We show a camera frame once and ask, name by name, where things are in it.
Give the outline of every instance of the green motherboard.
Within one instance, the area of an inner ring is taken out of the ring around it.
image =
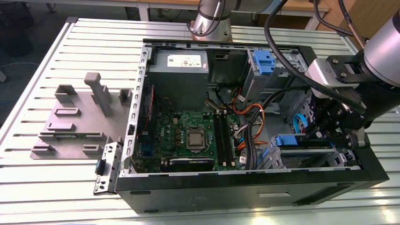
[[[222,147],[218,140],[214,112],[162,112],[156,122],[155,143],[142,144],[146,173],[160,173],[163,159],[208,158],[214,159],[214,171],[239,170],[239,157],[234,148],[234,128],[239,125],[238,116],[226,114],[226,150],[231,162],[222,162]]]

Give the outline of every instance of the blue connector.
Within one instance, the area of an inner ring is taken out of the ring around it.
[[[275,69],[275,58],[267,50],[255,50],[255,62],[262,75],[271,75]]]
[[[275,137],[276,145],[298,145],[298,140],[295,135],[279,135]]]

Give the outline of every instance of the cpu socket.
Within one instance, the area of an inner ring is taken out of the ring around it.
[[[199,127],[187,129],[187,149],[194,153],[206,150],[206,130]]]

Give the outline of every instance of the metal workbench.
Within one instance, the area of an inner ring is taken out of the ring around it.
[[[274,29],[272,34],[279,44],[312,46],[319,57],[354,53],[348,40],[332,32]],[[232,36],[235,42],[266,42],[262,28],[232,27]],[[116,224],[100,219],[152,225],[400,223],[400,115],[395,111],[368,129],[391,180],[320,205],[138,215],[118,195],[92,195],[95,160],[32,160],[31,147],[56,103],[58,85],[90,90],[83,78],[92,71],[102,74],[110,91],[131,88],[143,38],[191,39],[191,33],[182,23],[95,19],[66,23],[0,130],[0,223]]]

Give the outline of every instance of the blue plastic clip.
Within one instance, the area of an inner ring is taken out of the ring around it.
[[[255,50],[255,61],[262,75],[271,75],[275,69],[275,58],[267,50]]]

